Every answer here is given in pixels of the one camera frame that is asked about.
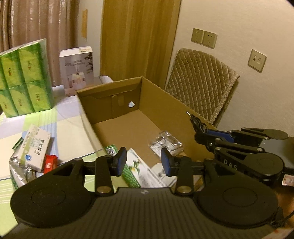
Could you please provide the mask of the silver green foil pouch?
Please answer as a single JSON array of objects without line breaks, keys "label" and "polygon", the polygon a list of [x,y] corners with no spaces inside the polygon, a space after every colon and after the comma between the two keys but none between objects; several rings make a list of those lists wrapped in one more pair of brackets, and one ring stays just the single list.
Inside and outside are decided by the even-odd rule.
[{"label": "silver green foil pouch", "polygon": [[10,178],[14,191],[43,175],[43,173],[39,173],[28,166],[21,165],[18,161],[17,156],[22,143],[23,138],[21,137],[13,146],[13,154],[9,160]]}]

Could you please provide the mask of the brown curtain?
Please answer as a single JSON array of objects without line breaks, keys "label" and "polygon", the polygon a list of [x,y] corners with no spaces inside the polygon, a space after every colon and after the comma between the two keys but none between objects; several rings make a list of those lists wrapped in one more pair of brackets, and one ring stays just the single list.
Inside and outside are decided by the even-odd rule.
[{"label": "brown curtain", "polygon": [[77,46],[79,1],[1,1],[1,51],[45,38],[52,86],[62,84],[59,53]]}]

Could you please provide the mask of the white humidifier box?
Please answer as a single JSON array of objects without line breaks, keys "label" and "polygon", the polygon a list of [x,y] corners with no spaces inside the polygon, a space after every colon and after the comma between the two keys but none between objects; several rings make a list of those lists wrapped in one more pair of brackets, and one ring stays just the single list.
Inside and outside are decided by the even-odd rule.
[{"label": "white humidifier box", "polygon": [[91,46],[60,51],[60,75],[65,95],[73,96],[94,84],[93,51]]}]

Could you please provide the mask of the green tissue multipack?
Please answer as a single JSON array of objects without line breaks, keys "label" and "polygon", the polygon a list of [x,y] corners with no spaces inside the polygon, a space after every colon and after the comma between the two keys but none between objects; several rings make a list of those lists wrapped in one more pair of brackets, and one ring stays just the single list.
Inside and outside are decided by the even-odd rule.
[{"label": "green tissue multipack", "polygon": [[50,110],[53,105],[46,39],[1,52],[1,109],[6,117]]}]

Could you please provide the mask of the wall socket plate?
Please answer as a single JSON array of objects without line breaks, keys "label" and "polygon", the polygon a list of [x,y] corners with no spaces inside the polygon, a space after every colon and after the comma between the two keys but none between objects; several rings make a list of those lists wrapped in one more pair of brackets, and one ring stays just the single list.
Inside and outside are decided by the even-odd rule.
[{"label": "wall socket plate", "polygon": [[266,59],[266,55],[252,49],[248,60],[248,66],[258,71],[259,73],[262,73]]}]

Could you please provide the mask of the white item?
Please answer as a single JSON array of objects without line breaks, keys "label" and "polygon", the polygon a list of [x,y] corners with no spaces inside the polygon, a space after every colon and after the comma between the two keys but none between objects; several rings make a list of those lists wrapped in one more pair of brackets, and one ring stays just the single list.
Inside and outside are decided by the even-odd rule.
[{"label": "white item", "polygon": [[149,148],[160,157],[161,149],[166,147],[172,156],[177,156],[183,152],[183,144],[178,141],[168,131],[162,131],[156,137],[156,139],[149,144]]}]

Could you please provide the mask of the wooden door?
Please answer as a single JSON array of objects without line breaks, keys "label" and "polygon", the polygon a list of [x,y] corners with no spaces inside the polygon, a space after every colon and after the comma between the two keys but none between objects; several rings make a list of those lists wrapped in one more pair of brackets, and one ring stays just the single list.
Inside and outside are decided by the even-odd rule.
[{"label": "wooden door", "polygon": [[113,81],[144,76],[164,88],[180,1],[104,1],[100,73]]}]

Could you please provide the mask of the white green tablets box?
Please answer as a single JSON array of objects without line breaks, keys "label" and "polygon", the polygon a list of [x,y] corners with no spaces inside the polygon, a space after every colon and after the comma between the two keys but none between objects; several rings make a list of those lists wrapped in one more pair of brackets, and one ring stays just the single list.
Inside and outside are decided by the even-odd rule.
[{"label": "white green tablets box", "polygon": [[51,133],[31,124],[18,151],[18,162],[21,165],[41,172]]}]

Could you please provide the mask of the white blue ointment box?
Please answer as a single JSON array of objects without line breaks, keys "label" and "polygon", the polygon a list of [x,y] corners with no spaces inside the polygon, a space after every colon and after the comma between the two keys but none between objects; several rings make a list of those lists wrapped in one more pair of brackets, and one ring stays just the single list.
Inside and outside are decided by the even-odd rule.
[{"label": "white blue ointment box", "polygon": [[130,188],[167,187],[132,148],[127,151],[122,178]]}]

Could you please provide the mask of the large cardboard box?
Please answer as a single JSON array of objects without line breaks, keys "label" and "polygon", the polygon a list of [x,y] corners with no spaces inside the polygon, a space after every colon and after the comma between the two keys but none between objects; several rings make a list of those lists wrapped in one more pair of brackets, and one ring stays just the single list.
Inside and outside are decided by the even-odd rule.
[{"label": "large cardboard box", "polygon": [[149,168],[160,163],[149,145],[162,131],[193,161],[213,158],[194,139],[190,117],[199,114],[144,77],[78,90],[77,96],[102,146],[132,149]]}]

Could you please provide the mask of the green white medicine box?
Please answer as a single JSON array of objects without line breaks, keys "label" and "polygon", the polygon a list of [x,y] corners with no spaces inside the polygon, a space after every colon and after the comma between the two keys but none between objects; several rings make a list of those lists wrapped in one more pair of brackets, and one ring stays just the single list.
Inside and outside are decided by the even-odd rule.
[{"label": "green white medicine box", "polygon": [[105,151],[108,156],[115,156],[118,152],[118,149],[116,148],[115,145],[109,145],[109,146],[105,147]]}]

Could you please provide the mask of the red candy wrapper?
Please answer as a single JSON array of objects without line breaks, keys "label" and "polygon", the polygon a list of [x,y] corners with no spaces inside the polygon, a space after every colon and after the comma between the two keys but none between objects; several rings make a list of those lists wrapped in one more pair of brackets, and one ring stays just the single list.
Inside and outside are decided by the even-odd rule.
[{"label": "red candy wrapper", "polygon": [[56,155],[46,155],[43,173],[46,174],[57,167],[58,157]]}]

